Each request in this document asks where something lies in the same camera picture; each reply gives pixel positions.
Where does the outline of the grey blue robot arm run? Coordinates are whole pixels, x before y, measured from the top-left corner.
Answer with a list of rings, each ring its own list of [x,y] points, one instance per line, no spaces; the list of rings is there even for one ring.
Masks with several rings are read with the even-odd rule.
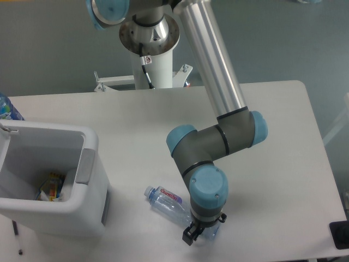
[[[184,28],[218,121],[203,130],[176,127],[166,139],[190,194],[192,222],[182,239],[191,245],[226,220],[227,178],[214,162],[263,142],[266,121],[244,100],[210,1],[87,1],[86,6],[96,29],[120,27],[138,90],[174,87],[172,54]]]

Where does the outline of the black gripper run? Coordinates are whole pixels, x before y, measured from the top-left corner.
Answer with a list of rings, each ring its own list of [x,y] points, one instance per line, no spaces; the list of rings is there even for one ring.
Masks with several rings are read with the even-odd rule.
[[[203,233],[204,228],[210,228],[215,226],[217,223],[225,223],[227,215],[223,212],[219,212],[215,216],[202,216],[195,212],[191,212],[192,222],[183,231],[182,240],[191,246],[197,238]]]

